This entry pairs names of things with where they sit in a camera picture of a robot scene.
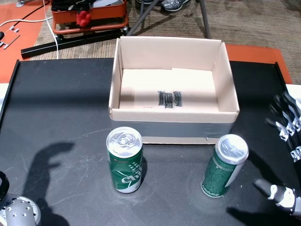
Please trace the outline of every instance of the black tabletop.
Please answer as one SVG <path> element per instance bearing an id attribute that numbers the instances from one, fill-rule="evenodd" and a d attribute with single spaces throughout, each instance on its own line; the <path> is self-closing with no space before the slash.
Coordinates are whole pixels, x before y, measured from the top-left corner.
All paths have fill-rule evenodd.
<path id="1" fill-rule="evenodd" d="M 116 192 L 105 140 L 113 59 L 21 62 L 0 134 L 9 192 L 34 200 L 42 226 L 293 225 L 253 186 L 256 178 L 298 188 L 293 161 L 264 119 L 285 88 L 276 65 L 231 62 L 241 112 L 232 133 L 250 156 L 221 198 L 200 188 L 212 145 L 144 145 L 143 182 Z"/>

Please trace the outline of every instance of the red object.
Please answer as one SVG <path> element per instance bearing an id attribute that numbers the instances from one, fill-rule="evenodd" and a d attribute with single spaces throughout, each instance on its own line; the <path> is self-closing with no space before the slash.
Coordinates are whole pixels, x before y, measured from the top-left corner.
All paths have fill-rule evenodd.
<path id="1" fill-rule="evenodd" d="M 86 27 L 91 21 L 91 14 L 87 11 L 81 11 L 76 15 L 76 24 L 80 27 Z"/>

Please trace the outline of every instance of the aluminum can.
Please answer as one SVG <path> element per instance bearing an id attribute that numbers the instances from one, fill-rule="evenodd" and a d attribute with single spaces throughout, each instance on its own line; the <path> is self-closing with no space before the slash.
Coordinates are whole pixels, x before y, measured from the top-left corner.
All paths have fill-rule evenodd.
<path id="1" fill-rule="evenodd" d="M 114 188 L 121 193 L 136 191 L 141 184 L 143 143 L 140 133 L 119 127 L 107 137 L 108 160 Z"/>
<path id="2" fill-rule="evenodd" d="M 204 193 L 213 198 L 223 196 L 248 156 L 249 149 L 243 138 L 234 134 L 222 136 L 215 144 L 201 182 Z"/>

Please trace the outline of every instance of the carpet floor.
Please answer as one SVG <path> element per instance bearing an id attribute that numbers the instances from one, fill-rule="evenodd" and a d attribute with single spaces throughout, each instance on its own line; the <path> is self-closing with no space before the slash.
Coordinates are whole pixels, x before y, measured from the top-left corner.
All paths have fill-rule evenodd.
<path id="1" fill-rule="evenodd" d="M 16 0 L 1 0 L 0 4 Z M 300 0 L 206 0 L 212 39 L 228 44 L 255 45 L 281 50 L 294 84 L 301 84 L 301 1 Z M 130 26 L 139 17 L 140 4 L 129 0 Z M 200 6 L 190 0 L 178 12 L 163 12 L 155 7 L 135 35 L 203 38 Z M 53 38 L 44 22 L 36 45 Z M 60 58 L 113 57 L 115 40 L 87 44 L 59 51 Z M 32 60 L 56 59 L 56 53 Z"/>

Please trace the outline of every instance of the cardboard box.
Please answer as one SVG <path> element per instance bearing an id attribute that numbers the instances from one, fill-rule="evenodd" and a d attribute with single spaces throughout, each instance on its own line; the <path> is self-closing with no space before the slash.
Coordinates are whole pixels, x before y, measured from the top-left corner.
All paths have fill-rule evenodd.
<path id="1" fill-rule="evenodd" d="M 113 128 L 132 127 L 144 143 L 215 144 L 238 113 L 224 42 L 117 40 L 109 100 Z"/>

